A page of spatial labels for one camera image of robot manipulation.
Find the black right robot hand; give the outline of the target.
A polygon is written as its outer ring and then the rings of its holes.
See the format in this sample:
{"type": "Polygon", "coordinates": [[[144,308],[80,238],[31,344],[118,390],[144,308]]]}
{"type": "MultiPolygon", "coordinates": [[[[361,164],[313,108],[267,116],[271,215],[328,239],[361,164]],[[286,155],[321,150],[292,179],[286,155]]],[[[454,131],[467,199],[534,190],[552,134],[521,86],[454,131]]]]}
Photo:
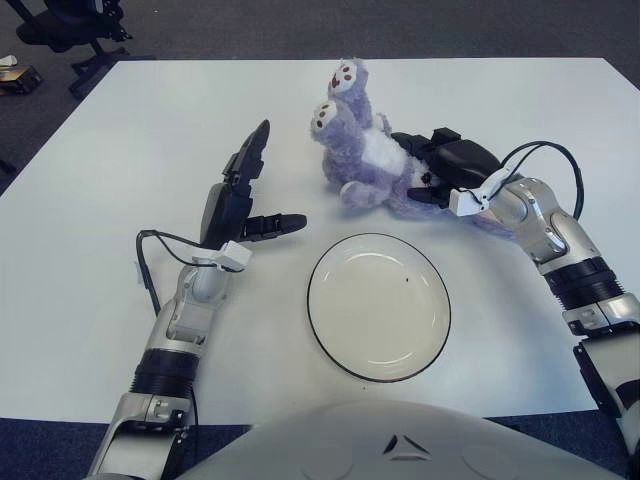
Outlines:
{"type": "Polygon", "coordinates": [[[491,152],[446,127],[431,138],[401,132],[391,137],[417,160],[406,196],[419,203],[447,208],[452,190],[476,189],[501,168],[491,152]]]}

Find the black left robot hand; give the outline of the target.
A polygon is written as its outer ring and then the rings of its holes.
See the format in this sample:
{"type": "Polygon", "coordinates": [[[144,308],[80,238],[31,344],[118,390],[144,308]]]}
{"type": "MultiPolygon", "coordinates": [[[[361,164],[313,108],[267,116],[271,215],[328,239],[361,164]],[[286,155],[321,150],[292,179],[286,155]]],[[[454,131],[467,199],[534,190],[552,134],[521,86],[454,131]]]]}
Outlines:
{"type": "Polygon", "coordinates": [[[203,248],[219,250],[228,241],[260,242],[290,234],[306,227],[303,214],[251,216],[251,182],[259,178],[264,162],[262,152],[270,134],[265,119],[231,155],[222,175],[208,194],[200,227],[203,248]]]}

